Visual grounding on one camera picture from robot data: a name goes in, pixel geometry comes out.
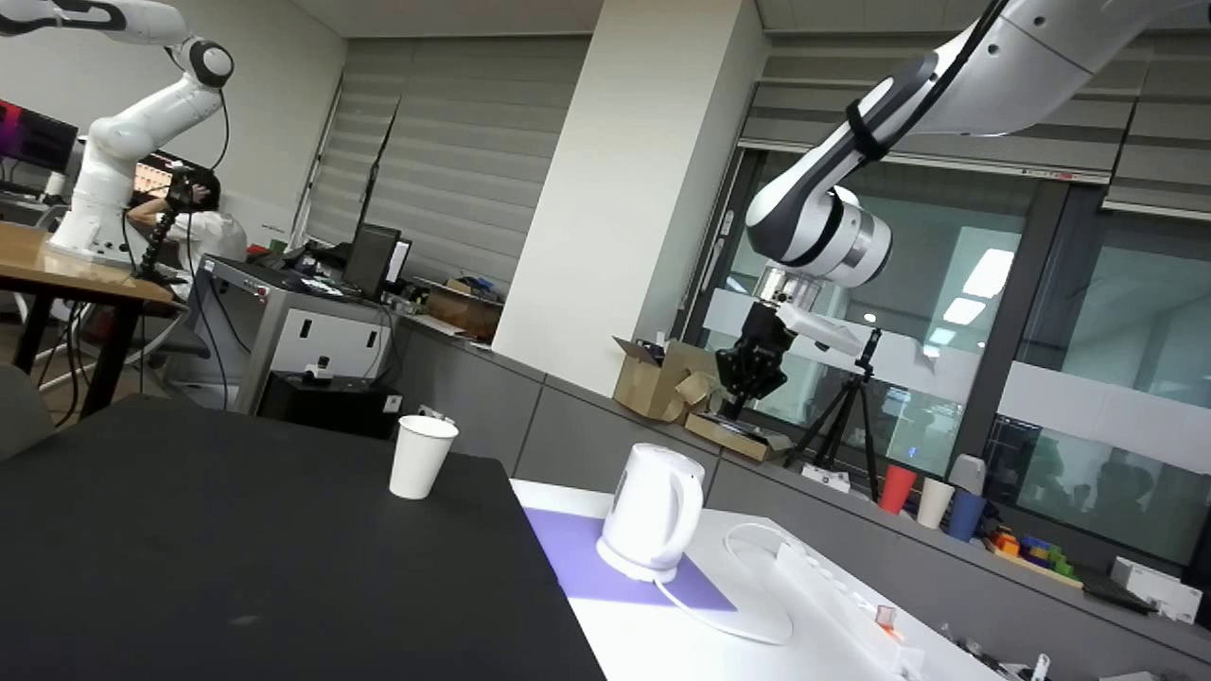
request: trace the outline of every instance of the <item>ceiling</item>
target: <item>ceiling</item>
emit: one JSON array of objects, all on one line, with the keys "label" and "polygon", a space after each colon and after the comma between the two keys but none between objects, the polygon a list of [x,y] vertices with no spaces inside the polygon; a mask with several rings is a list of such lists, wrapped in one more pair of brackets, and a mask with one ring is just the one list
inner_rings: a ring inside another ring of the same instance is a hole
[{"label": "ceiling", "polygon": [[343,40],[594,36],[601,0],[290,0]]}]

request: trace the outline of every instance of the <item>black tabletop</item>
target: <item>black tabletop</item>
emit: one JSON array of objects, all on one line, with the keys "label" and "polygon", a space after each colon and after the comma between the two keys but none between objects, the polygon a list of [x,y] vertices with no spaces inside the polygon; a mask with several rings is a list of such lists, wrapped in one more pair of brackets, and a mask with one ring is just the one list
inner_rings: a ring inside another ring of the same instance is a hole
[{"label": "black tabletop", "polygon": [[0,678],[601,678],[497,462],[124,400],[0,462]]}]

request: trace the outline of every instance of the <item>white paper cup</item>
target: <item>white paper cup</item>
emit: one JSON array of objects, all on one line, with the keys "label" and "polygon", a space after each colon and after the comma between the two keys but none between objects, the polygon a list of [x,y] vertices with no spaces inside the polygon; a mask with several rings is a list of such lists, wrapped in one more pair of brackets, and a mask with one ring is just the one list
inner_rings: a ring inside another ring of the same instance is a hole
[{"label": "white paper cup", "polygon": [[399,500],[422,500],[432,494],[432,482],[437,482],[452,438],[456,428],[451,420],[399,418],[388,462],[388,494]]},{"label": "white paper cup", "polygon": [[925,478],[918,489],[918,505],[914,505],[914,523],[939,529],[944,509],[951,509],[953,489]]}]

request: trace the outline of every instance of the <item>white wall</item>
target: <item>white wall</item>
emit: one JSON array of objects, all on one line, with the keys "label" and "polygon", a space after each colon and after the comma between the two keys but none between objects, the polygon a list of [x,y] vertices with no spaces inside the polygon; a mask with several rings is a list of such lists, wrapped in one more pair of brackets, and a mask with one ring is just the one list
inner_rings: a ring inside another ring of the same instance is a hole
[{"label": "white wall", "polygon": [[[343,40],[286,0],[174,0],[174,9],[189,32],[235,52],[228,85],[235,130],[219,166],[222,204],[254,239],[266,239],[266,226],[282,233],[343,67]],[[42,32],[3,40],[0,85],[0,98],[87,130],[87,120],[174,85],[174,65],[151,46]],[[219,139],[222,125],[210,118],[167,151],[210,162]]]},{"label": "white wall", "polygon": [[606,0],[497,352],[611,394],[611,336],[673,326],[759,60],[748,0]]}]

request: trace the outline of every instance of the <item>floor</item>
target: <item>floor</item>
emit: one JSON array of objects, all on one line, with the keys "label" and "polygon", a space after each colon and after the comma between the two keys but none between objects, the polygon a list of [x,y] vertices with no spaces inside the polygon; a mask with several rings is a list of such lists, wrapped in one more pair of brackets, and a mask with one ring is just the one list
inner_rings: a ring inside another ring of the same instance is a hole
[{"label": "floor", "polygon": [[[3,361],[3,365],[11,365],[18,335],[22,335],[18,318],[0,315],[0,361]],[[46,335],[42,335],[42,345],[46,345],[46,349],[55,345],[55,341],[59,341],[59,328],[46,328]],[[55,352],[52,365],[46,367],[46,381],[52,381],[52,380],[59,380],[59,374],[69,374],[69,355],[65,355],[65,352]],[[65,428],[76,424],[76,420],[79,420],[83,390],[87,390],[87,380],[79,380],[76,410],[70,410],[70,381],[59,381],[59,386],[42,390],[49,418],[52,418],[55,424],[65,424]],[[117,381],[117,390],[114,390],[114,400],[132,398],[132,394],[161,398],[161,394],[155,390],[155,374],[151,374],[151,370],[145,374],[138,367],[129,367],[129,370],[121,374],[121,381]]]}]

